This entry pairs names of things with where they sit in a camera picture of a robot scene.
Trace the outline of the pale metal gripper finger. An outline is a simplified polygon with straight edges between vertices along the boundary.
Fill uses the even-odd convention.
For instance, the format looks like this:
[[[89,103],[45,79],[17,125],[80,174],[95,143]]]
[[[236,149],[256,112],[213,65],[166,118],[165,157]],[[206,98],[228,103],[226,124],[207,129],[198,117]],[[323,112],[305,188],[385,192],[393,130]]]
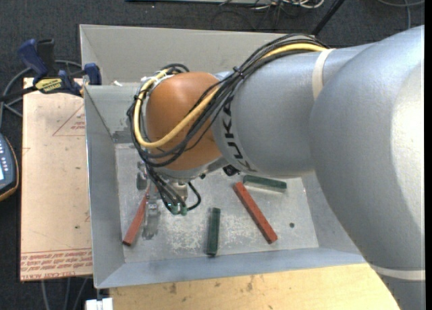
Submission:
[[[144,216],[144,228],[142,236],[146,240],[152,239],[158,232],[159,207],[156,202],[148,202]]]
[[[146,190],[148,186],[148,178],[146,174],[146,167],[143,162],[139,161],[137,163],[137,173],[136,173],[136,188],[138,190]]]

